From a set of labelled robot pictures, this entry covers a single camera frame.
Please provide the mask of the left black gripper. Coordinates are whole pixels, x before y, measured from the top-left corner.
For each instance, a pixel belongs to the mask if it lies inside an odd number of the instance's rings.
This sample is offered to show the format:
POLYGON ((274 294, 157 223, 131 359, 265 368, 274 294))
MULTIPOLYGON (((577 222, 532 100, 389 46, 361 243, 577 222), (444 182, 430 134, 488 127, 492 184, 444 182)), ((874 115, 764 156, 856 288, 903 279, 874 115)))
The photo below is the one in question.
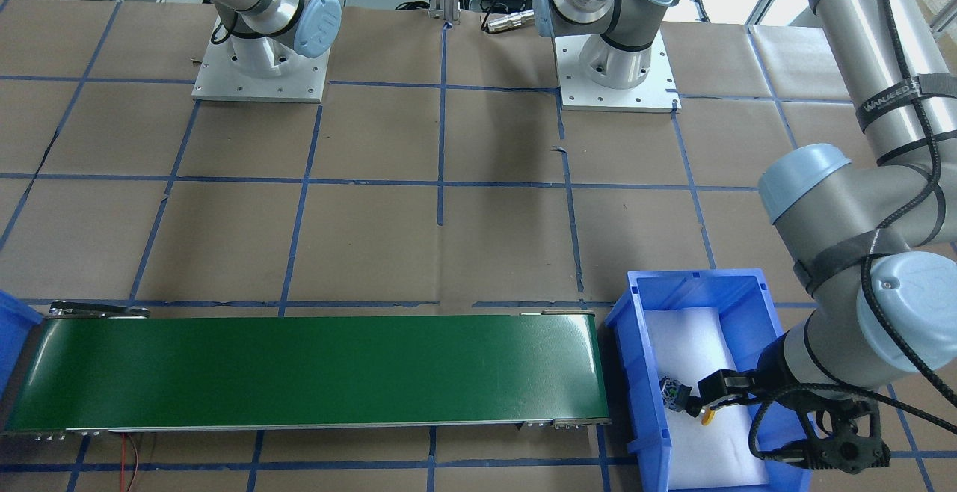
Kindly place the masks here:
POLYGON ((807 470, 840 470, 857 475, 890 464, 891 451, 882 437, 879 404, 885 397, 849 385, 799 383, 772 360, 783 346, 767 348, 756 369, 719 369, 698 381, 701 404, 709 410, 757 404, 748 432, 748 450, 762 461, 807 470), (759 428, 772 405, 792 410, 803 437, 772 450, 761 449, 759 428))

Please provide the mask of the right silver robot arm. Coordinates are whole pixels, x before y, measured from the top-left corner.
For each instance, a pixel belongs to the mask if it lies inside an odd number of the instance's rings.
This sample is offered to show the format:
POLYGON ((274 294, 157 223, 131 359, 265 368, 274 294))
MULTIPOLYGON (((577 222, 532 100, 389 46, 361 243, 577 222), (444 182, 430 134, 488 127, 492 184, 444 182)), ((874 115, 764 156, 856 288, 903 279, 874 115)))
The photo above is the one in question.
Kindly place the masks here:
POLYGON ((339 0, 211 0, 213 28, 199 81, 223 79, 276 84, 324 82, 328 52, 342 24, 339 0))

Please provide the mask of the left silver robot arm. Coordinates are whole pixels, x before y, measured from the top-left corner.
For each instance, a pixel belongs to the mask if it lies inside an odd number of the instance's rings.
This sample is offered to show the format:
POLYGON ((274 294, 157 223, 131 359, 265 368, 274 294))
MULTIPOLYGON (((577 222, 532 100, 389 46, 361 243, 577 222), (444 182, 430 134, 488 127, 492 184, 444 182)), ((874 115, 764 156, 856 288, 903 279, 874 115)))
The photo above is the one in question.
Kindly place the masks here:
POLYGON ((650 399, 694 418, 756 405, 754 457, 857 474, 889 464, 878 404, 955 431, 876 393, 919 373, 955 402, 938 376, 955 358, 955 263, 924 250, 955 240, 955 76, 915 0, 807 1, 876 165, 813 144, 769 166, 763 208, 817 311, 755 369, 711 373, 698 394, 653 379, 650 399))

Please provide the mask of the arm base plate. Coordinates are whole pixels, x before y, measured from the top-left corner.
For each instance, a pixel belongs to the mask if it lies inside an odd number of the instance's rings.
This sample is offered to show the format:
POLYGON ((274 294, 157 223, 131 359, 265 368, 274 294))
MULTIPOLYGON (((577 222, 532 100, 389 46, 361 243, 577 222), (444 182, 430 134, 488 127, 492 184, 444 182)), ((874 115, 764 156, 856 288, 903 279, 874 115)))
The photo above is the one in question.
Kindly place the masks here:
POLYGON ((192 96, 201 101, 319 104, 329 55, 330 50, 318 57, 297 55, 267 37, 209 43, 192 96))
POLYGON ((561 106, 570 111, 679 111, 679 91, 663 36, 639 52, 612 48, 599 35, 554 39, 561 106))

